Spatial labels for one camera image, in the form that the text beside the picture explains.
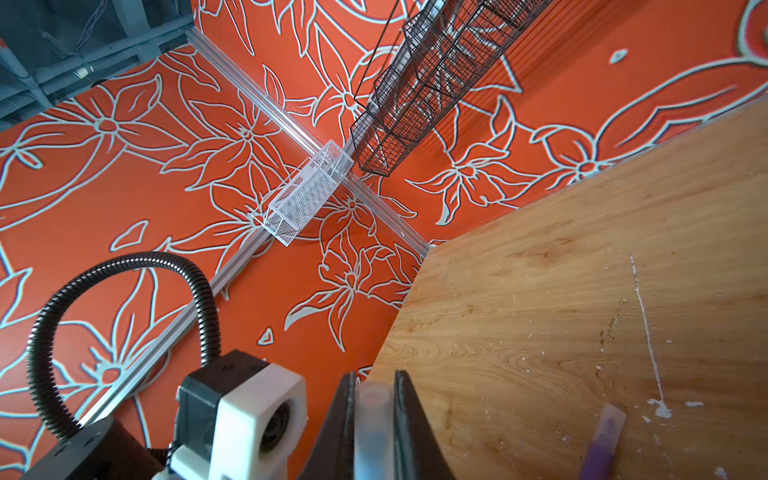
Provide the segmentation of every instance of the purple marker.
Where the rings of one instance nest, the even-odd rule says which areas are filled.
[[[621,430],[627,421],[627,414],[616,406],[606,403],[598,420],[598,429],[592,436],[592,443],[587,450],[587,458],[581,466],[579,480],[606,480],[614,461],[616,445],[619,443]]]

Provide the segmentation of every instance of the black corrugated tube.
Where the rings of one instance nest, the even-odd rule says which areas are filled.
[[[69,412],[56,387],[53,374],[53,339],[56,327],[67,308],[88,289],[118,273],[140,268],[164,268],[178,273],[192,289],[197,322],[200,326],[200,354],[203,366],[221,355],[219,315],[214,292],[200,268],[184,257],[166,252],[129,253],[99,263],[59,290],[40,311],[27,341],[27,382],[32,401],[45,427],[61,440],[67,440],[81,427]],[[164,463],[165,449],[150,449]]]

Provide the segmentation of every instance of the wooden table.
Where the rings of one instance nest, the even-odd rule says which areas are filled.
[[[373,366],[458,478],[768,478],[768,101],[436,247]]]

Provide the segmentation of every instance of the white wire basket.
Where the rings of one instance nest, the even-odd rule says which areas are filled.
[[[287,247],[317,215],[352,165],[352,158],[329,141],[270,197],[263,222],[260,208],[252,213],[253,218]]]

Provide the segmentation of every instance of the black wire rack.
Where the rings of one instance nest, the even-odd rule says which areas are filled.
[[[358,100],[365,111],[349,132],[360,169],[388,177],[550,1],[426,2],[403,24],[403,43],[367,102]]]

